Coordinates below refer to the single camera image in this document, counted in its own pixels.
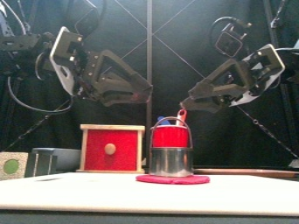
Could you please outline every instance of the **metal rod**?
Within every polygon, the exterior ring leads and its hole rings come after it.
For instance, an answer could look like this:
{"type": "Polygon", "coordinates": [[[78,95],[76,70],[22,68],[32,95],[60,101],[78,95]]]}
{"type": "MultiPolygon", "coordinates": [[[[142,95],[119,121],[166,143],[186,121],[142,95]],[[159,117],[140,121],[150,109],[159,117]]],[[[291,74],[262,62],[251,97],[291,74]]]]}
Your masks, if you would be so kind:
{"type": "MultiPolygon", "coordinates": [[[[147,80],[152,84],[154,75],[154,2],[147,0],[147,80]]],[[[146,167],[150,165],[150,142],[152,127],[152,97],[146,106],[146,167]]]]}

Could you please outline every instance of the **red cup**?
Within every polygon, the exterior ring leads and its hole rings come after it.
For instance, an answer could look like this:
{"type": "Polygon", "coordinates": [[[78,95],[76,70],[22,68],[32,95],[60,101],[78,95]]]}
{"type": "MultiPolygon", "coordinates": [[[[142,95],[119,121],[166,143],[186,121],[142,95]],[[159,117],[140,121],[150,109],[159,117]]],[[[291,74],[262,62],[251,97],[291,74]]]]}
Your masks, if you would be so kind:
{"type": "Polygon", "coordinates": [[[188,148],[190,131],[179,125],[159,125],[152,129],[152,145],[155,148],[188,148]]]}

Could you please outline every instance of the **black wire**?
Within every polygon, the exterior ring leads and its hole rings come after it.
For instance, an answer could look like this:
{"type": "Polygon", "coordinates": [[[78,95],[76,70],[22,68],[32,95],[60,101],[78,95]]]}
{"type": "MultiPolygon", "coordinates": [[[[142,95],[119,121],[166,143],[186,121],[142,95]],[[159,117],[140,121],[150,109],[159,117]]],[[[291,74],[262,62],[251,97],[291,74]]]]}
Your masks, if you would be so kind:
{"type": "Polygon", "coordinates": [[[44,113],[47,115],[60,115],[60,114],[67,113],[71,110],[71,106],[72,106],[72,103],[74,103],[74,96],[70,97],[70,105],[68,105],[67,108],[56,109],[56,110],[44,110],[44,109],[34,108],[32,106],[27,105],[26,103],[23,103],[18,99],[18,97],[15,96],[14,90],[12,90],[12,86],[11,86],[11,77],[8,77],[8,79],[7,79],[7,86],[8,86],[8,93],[10,93],[11,97],[14,98],[16,103],[19,105],[22,105],[23,107],[26,107],[26,108],[28,108],[28,109],[31,109],[34,111],[42,112],[42,113],[44,113]]]}
{"type": "Polygon", "coordinates": [[[211,25],[211,28],[210,28],[210,34],[208,34],[208,38],[210,38],[210,46],[212,48],[216,48],[215,45],[214,45],[214,39],[212,39],[212,33],[214,33],[214,30],[215,30],[215,27],[219,25],[219,23],[222,23],[223,21],[227,21],[235,25],[238,25],[239,27],[243,28],[244,32],[246,32],[246,29],[251,26],[251,24],[246,24],[242,22],[242,20],[239,20],[238,18],[235,17],[220,17],[219,19],[215,20],[215,22],[212,23],[211,25]]]}

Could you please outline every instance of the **table surface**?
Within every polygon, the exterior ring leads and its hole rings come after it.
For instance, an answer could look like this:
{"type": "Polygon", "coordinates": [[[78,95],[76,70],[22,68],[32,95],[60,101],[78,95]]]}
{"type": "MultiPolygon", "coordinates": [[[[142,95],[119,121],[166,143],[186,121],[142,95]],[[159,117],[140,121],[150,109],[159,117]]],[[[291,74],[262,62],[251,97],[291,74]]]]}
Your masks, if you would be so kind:
{"type": "Polygon", "coordinates": [[[2,210],[299,216],[299,182],[246,175],[164,185],[136,174],[74,172],[4,180],[0,189],[2,210]]]}

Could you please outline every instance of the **silver cylinder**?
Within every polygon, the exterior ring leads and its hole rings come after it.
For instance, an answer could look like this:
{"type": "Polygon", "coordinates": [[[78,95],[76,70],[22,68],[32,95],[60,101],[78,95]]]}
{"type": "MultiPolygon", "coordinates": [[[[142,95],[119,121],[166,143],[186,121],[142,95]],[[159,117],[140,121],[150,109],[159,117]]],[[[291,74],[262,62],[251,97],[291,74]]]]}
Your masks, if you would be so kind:
{"type": "Polygon", "coordinates": [[[150,175],[187,177],[192,175],[192,148],[152,148],[150,175]]]}

